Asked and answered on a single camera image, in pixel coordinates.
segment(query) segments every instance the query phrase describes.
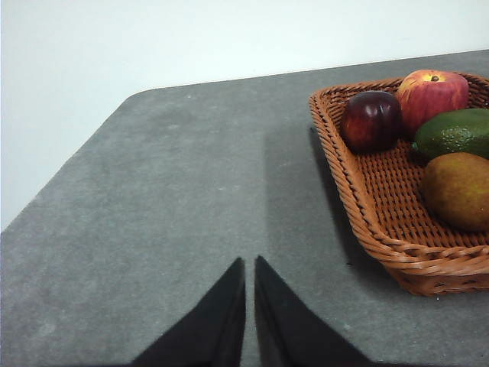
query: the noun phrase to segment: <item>gray table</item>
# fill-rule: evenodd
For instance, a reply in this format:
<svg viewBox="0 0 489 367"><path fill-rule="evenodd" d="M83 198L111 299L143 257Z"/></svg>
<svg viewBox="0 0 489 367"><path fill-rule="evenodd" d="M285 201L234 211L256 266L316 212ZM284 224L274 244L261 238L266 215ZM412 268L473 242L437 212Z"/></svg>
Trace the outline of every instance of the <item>gray table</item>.
<svg viewBox="0 0 489 367"><path fill-rule="evenodd" d="M155 89L129 97L2 233L2 365L128 362L237 257L242 366L259 365L253 261L377 361L489 363L489 292L416 297L352 235L307 98L489 51Z"/></svg>

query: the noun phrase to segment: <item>red apple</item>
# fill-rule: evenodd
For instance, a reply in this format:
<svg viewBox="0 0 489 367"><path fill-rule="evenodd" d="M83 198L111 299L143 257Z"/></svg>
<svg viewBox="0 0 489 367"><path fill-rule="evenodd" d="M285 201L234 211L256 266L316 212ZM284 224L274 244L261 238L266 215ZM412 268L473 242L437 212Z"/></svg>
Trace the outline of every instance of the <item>red apple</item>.
<svg viewBox="0 0 489 367"><path fill-rule="evenodd" d="M448 71L417 70L404 78L396 97L403 113L404 133L412 140L417 129L432 117L466 107L468 82Z"/></svg>
<svg viewBox="0 0 489 367"><path fill-rule="evenodd" d="M339 131L355 153L392 148L400 137L400 104L396 97L380 90L368 90L346 103Z"/></svg>

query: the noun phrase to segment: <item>brown basket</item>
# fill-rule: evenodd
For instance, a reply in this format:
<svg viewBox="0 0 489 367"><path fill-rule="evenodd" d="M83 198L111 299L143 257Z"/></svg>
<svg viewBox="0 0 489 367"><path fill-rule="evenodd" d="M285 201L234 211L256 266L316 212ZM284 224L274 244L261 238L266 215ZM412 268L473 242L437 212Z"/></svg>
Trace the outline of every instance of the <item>brown basket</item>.
<svg viewBox="0 0 489 367"><path fill-rule="evenodd" d="M489 108L489 80L469 82L472 108ZM337 127L345 103L365 90L396 92L403 78L330 86L313 93L309 107L354 234L413 294L489 290L489 232L459 231L423 205L419 183L425 162L407 141L373 154L352 154Z"/></svg>

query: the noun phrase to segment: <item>mango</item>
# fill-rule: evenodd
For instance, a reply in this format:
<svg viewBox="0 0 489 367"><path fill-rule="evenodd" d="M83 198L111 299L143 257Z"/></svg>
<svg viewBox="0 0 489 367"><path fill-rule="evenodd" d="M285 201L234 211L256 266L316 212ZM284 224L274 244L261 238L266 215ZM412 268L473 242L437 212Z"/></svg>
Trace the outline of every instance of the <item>mango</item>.
<svg viewBox="0 0 489 367"><path fill-rule="evenodd" d="M489 230L489 160L458 152L432 159L421 190L440 219L466 231Z"/></svg>

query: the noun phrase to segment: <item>black object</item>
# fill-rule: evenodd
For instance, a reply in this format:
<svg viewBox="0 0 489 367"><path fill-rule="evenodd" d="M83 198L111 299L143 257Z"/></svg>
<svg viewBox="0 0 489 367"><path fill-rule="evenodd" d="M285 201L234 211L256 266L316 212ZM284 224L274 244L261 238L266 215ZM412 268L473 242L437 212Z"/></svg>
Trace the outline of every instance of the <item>black object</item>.
<svg viewBox="0 0 489 367"><path fill-rule="evenodd" d="M370 361L309 310L261 256L254 305L263 367L416 367Z"/></svg>
<svg viewBox="0 0 489 367"><path fill-rule="evenodd" d="M369 360L309 310L261 256L255 262L254 305L263 367L423 367ZM238 367L244 330L245 264L237 258L132 363L103 367Z"/></svg>

